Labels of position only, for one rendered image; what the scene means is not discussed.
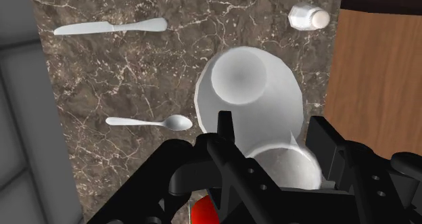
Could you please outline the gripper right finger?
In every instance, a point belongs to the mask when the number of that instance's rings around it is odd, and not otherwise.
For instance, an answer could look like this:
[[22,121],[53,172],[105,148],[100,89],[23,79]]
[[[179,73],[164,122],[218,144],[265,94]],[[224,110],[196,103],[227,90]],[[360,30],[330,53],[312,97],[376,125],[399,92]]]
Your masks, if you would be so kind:
[[352,224],[422,224],[422,156],[396,152],[382,158],[344,139],[322,116],[310,117],[306,147],[324,178],[354,196]]

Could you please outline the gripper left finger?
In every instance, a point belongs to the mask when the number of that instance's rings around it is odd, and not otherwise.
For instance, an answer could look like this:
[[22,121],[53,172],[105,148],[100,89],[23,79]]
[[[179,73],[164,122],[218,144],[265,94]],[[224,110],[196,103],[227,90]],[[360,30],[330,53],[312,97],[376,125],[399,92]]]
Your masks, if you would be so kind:
[[87,224],[171,224],[200,189],[210,190],[220,224],[281,224],[271,204],[281,190],[234,141],[230,111],[220,111],[217,131],[195,145],[165,141]]

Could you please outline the red round object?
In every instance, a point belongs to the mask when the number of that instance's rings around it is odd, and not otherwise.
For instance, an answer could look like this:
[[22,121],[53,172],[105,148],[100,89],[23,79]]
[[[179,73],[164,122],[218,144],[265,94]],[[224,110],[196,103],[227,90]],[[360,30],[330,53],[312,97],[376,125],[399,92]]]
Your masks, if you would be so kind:
[[218,214],[209,196],[204,196],[191,208],[191,224],[220,224]]

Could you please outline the silver spoon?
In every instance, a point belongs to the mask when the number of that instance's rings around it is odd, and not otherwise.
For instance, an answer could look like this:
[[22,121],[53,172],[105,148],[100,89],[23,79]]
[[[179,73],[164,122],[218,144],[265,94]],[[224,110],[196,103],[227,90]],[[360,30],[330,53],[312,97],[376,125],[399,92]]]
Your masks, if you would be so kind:
[[186,116],[182,116],[180,114],[174,114],[169,116],[163,121],[160,122],[152,122],[152,121],[144,121],[144,120],[137,120],[133,118],[120,118],[120,117],[108,117],[106,118],[105,122],[108,125],[112,126],[159,126],[159,127],[166,127],[172,131],[185,131],[190,129],[193,126],[193,123],[190,121],[189,118]]

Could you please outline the white cup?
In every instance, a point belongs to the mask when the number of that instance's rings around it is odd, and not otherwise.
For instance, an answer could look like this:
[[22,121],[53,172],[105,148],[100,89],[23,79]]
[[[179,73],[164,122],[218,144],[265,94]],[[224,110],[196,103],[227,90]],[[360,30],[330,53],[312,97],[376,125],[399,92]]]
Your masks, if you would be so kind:
[[250,150],[253,158],[279,187],[320,189],[323,175],[315,155],[299,145],[294,135],[287,141],[264,143]]

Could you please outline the large white bowl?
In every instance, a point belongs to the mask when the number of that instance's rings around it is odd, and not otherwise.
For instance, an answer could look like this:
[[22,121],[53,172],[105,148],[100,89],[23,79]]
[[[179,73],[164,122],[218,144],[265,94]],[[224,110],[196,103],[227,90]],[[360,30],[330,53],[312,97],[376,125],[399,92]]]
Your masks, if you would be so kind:
[[304,122],[302,92],[291,69],[255,47],[234,47],[214,55],[195,86],[201,130],[217,130],[218,113],[230,111],[235,144],[247,155],[258,146],[297,138]]

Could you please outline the grey sofa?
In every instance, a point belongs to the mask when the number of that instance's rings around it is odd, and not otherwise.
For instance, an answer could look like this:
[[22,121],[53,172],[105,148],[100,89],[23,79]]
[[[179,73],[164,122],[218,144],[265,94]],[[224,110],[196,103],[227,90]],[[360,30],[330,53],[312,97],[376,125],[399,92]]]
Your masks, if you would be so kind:
[[31,0],[0,0],[0,224],[83,224]]

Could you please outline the white salt shaker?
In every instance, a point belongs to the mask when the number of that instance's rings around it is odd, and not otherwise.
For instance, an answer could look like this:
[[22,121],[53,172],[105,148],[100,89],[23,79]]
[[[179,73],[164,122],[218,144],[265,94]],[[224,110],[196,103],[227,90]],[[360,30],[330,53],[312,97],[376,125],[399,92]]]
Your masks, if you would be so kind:
[[308,4],[294,5],[288,15],[289,24],[297,30],[318,30],[330,23],[330,15],[324,9]]

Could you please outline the silver table knife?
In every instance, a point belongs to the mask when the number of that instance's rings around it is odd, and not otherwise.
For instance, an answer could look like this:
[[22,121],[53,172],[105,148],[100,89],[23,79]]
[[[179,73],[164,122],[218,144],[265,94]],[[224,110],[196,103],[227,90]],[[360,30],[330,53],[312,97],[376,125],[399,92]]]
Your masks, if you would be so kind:
[[139,30],[147,32],[163,32],[167,29],[168,23],[164,18],[153,18],[130,24],[113,25],[109,22],[85,22],[69,24],[54,30],[54,35],[85,35],[103,32],[120,32],[128,30]]

